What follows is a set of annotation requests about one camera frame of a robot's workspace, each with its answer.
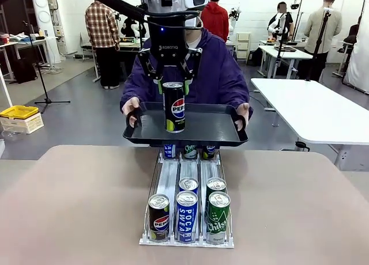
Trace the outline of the black Robotiq left gripper body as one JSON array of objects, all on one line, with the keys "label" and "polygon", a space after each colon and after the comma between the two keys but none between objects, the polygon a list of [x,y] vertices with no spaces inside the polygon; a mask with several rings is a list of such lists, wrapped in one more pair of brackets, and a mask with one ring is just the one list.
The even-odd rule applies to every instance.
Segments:
[{"label": "black Robotiq left gripper body", "polygon": [[150,53],[163,66],[178,66],[188,54],[185,16],[150,16]]}]

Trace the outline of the person's right hand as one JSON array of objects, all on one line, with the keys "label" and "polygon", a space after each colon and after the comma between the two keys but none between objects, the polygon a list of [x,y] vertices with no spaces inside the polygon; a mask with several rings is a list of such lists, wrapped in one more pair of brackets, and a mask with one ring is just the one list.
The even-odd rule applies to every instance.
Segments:
[{"label": "person's right hand", "polygon": [[129,125],[131,127],[135,126],[135,122],[137,121],[137,118],[135,116],[128,117],[128,114],[130,112],[133,112],[135,109],[139,107],[140,107],[140,100],[138,97],[130,98],[124,103],[122,107],[122,112],[125,115],[125,117],[129,119]]}]

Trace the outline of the person's left hand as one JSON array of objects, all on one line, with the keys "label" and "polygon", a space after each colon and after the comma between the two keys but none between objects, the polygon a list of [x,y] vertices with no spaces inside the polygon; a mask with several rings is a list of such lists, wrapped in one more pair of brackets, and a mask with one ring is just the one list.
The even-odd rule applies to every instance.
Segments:
[{"label": "person's left hand", "polygon": [[249,109],[250,105],[249,103],[243,103],[240,106],[237,107],[236,111],[237,114],[244,117],[245,123],[243,123],[241,120],[237,120],[235,124],[237,125],[238,131],[242,129],[242,127],[247,127],[249,123]]}]

